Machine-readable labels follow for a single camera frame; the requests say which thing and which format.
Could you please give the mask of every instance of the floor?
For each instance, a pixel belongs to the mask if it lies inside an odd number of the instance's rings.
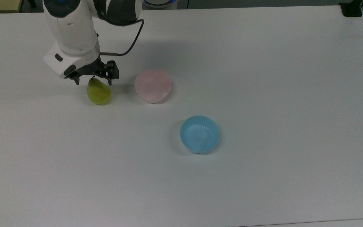
[[[189,0],[189,9],[209,8],[242,8],[242,7],[270,7],[270,6],[312,6],[312,5],[338,5],[340,2],[348,3],[350,0]],[[31,8],[28,0],[23,1],[22,11],[42,12],[42,0],[36,0],[36,8]],[[185,9],[187,0],[179,0],[178,9]]]

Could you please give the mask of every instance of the bowl rim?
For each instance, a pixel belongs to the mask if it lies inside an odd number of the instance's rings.
[[[215,125],[215,127],[216,127],[216,129],[217,129],[217,131],[218,131],[218,136],[217,136],[217,139],[216,139],[216,142],[214,143],[214,145],[213,146],[211,146],[210,148],[208,148],[208,149],[206,149],[205,151],[203,151],[203,152],[197,152],[197,151],[194,151],[193,149],[191,149],[191,148],[189,148],[185,143],[184,143],[184,141],[183,141],[183,139],[182,139],[182,129],[183,129],[183,126],[186,124],[186,122],[188,121],[188,120],[190,120],[191,118],[196,118],[196,117],[203,117],[203,118],[206,118],[206,119],[208,119],[208,120],[210,120],[210,122],[212,122],[214,125]],[[218,144],[218,142],[219,142],[219,137],[220,137],[221,135],[220,135],[220,132],[219,132],[219,127],[218,127],[218,125],[211,119],[211,118],[209,118],[209,117],[206,117],[206,116],[204,116],[204,115],[194,115],[194,116],[191,116],[190,118],[187,118],[184,122],[183,122],[183,124],[181,125],[181,127],[180,127],[180,140],[181,140],[181,142],[183,143],[183,145],[187,148],[187,149],[189,149],[190,151],[192,151],[192,152],[194,152],[194,153],[196,153],[196,154],[202,154],[202,153],[205,153],[205,152],[208,152],[208,151],[211,151],[212,149],[214,149],[215,148],[215,146]]]
[[[144,96],[142,96],[142,95],[138,92],[137,87],[135,86],[135,83],[137,82],[137,79],[141,76],[141,74],[143,74],[143,73],[145,73],[145,72],[147,72],[147,71],[150,71],[150,70],[158,70],[158,71],[163,72],[163,73],[164,73],[164,75],[166,76],[166,79],[168,79],[168,80],[169,80],[169,82],[170,82],[169,89],[167,89],[166,94],[165,94],[165,95],[163,95],[163,97],[162,97],[162,98],[159,98],[159,99],[147,99],[147,98],[145,98]],[[167,74],[167,73],[166,73],[165,71],[163,71],[163,70],[160,70],[160,69],[147,69],[147,70],[145,70],[145,71],[141,72],[140,74],[138,74],[138,76],[135,78],[135,81],[134,81],[134,89],[135,89],[135,91],[137,92],[137,94],[138,94],[138,95],[139,95],[142,99],[144,99],[144,100],[149,100],[149,101],[151,101],[151,102],[155,102],[155,101],[158,101],[158,100],[161,100],[161,99],[165,98],[165,97],[166,97],[166,96],[170,93],[170,90],[172,89],[172,80],[170,79],[169,74]]]

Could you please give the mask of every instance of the black cable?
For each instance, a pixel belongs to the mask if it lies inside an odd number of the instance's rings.
[[[135,37],[134,42],[131,44],[130,48],[126,52],[124,52],[122,54],[110,53],[110,52],[101,52],[100,55],[106,55],[106,56],[125,56],[126,54],[128,54],[128,52],[131,51],[131,49],[134,47],[135,43],[137,42],[138,36],[140,35],[141,30],[142,30],[142,27],[144,26],[144,19],[139,19],[135,23],[138,23],[138,22],[141,22],[140,30],[138,31],[137,36]]]

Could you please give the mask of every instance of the green pear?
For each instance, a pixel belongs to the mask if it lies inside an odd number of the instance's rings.
[[[109,87],[95,78],[95,76],[89,79],[86,93],[90,101],[97,105],[106,104],[111,98]]]

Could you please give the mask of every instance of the white table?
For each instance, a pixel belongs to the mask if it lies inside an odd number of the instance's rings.
[[[0,15],[0,226],[229,227],[363,218],[363,17],[339,6],[144,11],[93,105],[42,57],[43,14]],[[102,51],[138,25],[95,21]],[[143,102],[145,69],[172,78]],[[182,122],[219,144],[193,154]]]

